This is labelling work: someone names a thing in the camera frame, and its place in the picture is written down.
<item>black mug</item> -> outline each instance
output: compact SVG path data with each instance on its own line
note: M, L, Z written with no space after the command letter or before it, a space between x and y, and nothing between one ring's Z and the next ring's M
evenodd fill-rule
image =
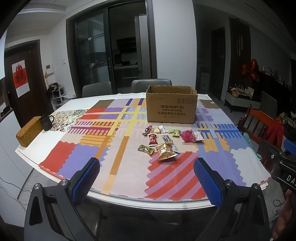
M40 118L40 123L45 131L49 131L52 128L53 121L54 117L52 115L48 116L48 114Z

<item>dining table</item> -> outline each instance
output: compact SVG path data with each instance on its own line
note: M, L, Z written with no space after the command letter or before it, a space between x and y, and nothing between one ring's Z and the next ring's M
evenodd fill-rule
M53 116L49 131L41 131L28 147L15 152L42 175L59 183L70 179L91 157L100 172L88 192L95 199L149 210L191 210L211 207L193 163L202 157L223 179L237 185L259 183L264 189L271 178L240 131L206 94L198 94L194 124L149 123L146 93L116 94L72 99ZM158 161L158 153L138 150L149 145L145 128L192 130L204 140L185 143L165 133L178 149L175 157ZM157 134L158 144L163 134Z

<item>patterned cloth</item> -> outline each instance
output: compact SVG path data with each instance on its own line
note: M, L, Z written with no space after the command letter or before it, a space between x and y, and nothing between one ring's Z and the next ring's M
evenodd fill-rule
M54 122L50 131L67 132L86 111L88 110L67 110L54 113Z
M92 191L128 199L182 201L205 199L206 194L193 171L193 162L203 157L224 179L251 186L270 178L256 154L219 107L211 100L198 100L193 125L163 123L166 130L200 131L204 141L184 143L172 137L180 154L158 162L137 148L149 144L144 129L148 123L146 99L100 100L88 110L40 163L60 179L70 179L91 157L99 159L100 173Z

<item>human hand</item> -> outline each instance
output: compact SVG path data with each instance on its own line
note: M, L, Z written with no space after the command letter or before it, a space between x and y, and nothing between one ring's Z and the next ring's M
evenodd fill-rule
M279 217L276 221L276 225L274 226L274 230L272 231L272 238L276 240L283 230L286 228L287 223L290 221L292 216L292 206L291 206L291 196L292 191L287 190L285 193L286 200L284 202L284 205L281 209L281 212L279 214Z

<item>refrigerator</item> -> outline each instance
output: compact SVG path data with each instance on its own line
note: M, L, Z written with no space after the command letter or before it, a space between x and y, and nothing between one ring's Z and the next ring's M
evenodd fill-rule
M147 15L135 16L139 79L151 79Z

